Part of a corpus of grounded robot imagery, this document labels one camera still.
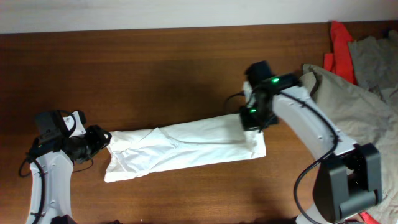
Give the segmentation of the white t-shirt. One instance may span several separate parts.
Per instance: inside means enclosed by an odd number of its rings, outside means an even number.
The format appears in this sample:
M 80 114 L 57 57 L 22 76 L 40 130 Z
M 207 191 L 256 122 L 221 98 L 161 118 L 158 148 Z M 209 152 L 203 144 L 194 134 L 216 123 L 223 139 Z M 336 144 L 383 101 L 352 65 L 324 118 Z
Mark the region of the white t-shirt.
M 168 170 L 266 156 L 264 136 L 244 131 L 238 114 L 155 129 L 113 131 L 107 183 Z

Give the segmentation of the grey-beige garment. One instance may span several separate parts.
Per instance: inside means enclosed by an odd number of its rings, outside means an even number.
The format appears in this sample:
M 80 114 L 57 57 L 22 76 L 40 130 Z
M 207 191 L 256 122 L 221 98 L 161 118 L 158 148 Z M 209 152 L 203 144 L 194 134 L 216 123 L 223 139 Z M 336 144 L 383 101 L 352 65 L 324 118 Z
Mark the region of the grey-beige garment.
M 349 51 L 356 85 L 311 64 L 300 79 L 345 134 L 379 150 L 383 201 L 368 213 L 379 223 L 397 223 L 397 31 L 350 43 Z

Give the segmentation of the red garment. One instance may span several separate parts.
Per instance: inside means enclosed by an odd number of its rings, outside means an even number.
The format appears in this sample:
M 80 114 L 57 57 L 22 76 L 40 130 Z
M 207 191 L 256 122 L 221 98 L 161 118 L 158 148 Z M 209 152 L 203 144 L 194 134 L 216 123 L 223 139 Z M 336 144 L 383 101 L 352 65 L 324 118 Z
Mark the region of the red garment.
M 323 68 L 338 75 L 347 82 L 357 85 L 354 67 L 349 51 L 349 43 L 354 39 L 345 25 L 338 21 L 332 21 L 330 26 L 330 37 L 333 47 L 331 53 L 326 53 L 323 58 Z

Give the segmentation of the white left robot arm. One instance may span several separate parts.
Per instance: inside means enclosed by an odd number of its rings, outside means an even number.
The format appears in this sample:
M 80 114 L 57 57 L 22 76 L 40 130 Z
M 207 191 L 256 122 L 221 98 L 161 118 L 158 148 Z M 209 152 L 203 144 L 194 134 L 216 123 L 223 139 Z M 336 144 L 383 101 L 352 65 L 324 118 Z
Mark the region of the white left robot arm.
M 70 181 L 75 163 L 93 162 L 112 135 L 98 125 L 84 127 L 84 112 L 51 110 L 35 116 L 39 135 L 22 162 L 30 166 L 32 193 L 27 223 L 75 223 Z

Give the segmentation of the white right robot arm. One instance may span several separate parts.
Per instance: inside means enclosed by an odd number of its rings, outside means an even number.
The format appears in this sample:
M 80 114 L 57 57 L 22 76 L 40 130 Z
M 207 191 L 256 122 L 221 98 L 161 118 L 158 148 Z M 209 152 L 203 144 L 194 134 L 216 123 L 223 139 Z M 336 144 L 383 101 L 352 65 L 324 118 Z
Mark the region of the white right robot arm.
M 381 155 L 373 144 L 360 145 L 340 131 L 294 74 L 274 75 L 266 61 L 250 65 L 244 74 L 243 129 L 260 133 L 283 119 L 315 159 L 294 183 L 300 215 L 293 223 L 341 223 L 382 202 Z M 314 203 L 304 210 L 299 183 L 314 167 Z

